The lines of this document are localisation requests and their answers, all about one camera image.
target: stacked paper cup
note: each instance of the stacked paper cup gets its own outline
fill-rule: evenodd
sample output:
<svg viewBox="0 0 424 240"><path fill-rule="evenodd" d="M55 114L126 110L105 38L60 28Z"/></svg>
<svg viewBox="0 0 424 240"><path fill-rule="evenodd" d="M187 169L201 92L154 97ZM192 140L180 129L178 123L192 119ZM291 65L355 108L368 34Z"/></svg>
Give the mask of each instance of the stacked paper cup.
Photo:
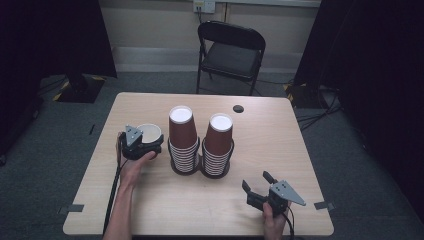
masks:
<svg viewBox="0 0 424 240"><path fill-rule="evenodd" d="M209 121L206 137L202 142L202 173L210 178L224 177L230 168L234 149L233 121L224 113L214 114Z"/></svg>
<svg viewBox="0 0 424 240"><path fill-rule="evenodd" d="M168 150L174 172L190 175L197 171L199 146L192 110L187 106L172 108L169 112Z"/></svg>

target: gray carpet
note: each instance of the gray carpet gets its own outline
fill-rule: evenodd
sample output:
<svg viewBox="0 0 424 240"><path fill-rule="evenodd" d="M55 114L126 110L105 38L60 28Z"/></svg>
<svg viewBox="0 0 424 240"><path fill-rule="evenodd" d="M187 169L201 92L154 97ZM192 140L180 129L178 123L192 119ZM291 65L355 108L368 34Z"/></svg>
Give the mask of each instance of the gray carpet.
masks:
<svg viewBox="0 0 424 240"><path fill-rule="evenodd" d="M44 79L42 85L61 77ZM293 74L261 74L260 80L274 83L258 82L257 90L263 96L285 97L281 83L292 78ZM195 79L195 72L119 73L118 79L105 82L94 104L53 102L57 88L45 93L38 118L0 168L0 239L100 239L66 236L62 231L66 216L58 210L73 201L115 96L125 91L194 93ZM210 81L207 75L202 86L229 95L249 91L244 83L215 76ZM332 93L325 97L330 101ZM295 110L297 116L322 112ZM424 227L407 199L364 151L345 113L324 117L303 136L324 198L336 206L330 211L334 234L322 239L424 239Z"/></svg>

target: white wall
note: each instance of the white wall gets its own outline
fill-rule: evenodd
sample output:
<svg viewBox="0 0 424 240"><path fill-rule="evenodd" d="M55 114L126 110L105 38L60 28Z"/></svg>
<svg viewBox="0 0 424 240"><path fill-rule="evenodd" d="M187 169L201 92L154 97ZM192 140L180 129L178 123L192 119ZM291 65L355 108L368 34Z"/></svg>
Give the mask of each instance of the white wall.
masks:
<svg viewBox="0 0 424 240"><path fill-rule="evenodd" d="M192 1L100 1L112 46L198 49ZM318 8L216 3L203 20L224 20L259 31L268 53L302 53Z"/></svg>

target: wooden table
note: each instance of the wooden table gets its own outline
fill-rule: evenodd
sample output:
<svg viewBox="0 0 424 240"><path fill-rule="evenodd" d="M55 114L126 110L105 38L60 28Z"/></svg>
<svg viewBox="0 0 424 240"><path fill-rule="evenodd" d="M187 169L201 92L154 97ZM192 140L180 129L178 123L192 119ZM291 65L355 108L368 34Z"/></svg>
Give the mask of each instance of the wooden table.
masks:
<svg viewBox="0 0 424 240"><path fill-rule="evenodd" d="M292 204L296 235L328 236L333 225L326 209L314 203L323 196L309 159L290 102L285 98L211 96L184 94L121 93L116 97L87 167L74 204L82 212L70 212L63 226L69 235L102 234L104 217L116 170L115 143L125 125L158 125L168 139L168 114L172 107L193 110L196 128L203 139L209 118L222 112L234 121L235 149L229 173L222 179L206 178L200 171L180 176L170 166L167 144L142 172L134 190L134 235L260 236L262 213L246 204L241 184L267 195L264 170L287 180L306 201ZM243 113L233 111L244 107Z"/></svg>

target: wall outlet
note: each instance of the wall outlet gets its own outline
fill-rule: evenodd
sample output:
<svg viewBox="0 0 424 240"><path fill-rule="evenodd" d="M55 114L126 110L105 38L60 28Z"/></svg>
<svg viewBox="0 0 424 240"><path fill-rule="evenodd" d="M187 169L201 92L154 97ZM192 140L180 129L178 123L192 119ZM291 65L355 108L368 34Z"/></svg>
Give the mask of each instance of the wall outlet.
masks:
<svg viewBox="0 0 424 240"><path fill-rule="evenodd" d="M205 12L205 1L193 1L193 12L198 12L198 10L201 9L201 12Z"/></svg>
<svg viewBox="0 0 424 240"><path fill-rule="evenodd" d="M215 2L214 1L193 1L193 12L198 12L198 10L202 13L215 13Z"/></svg>

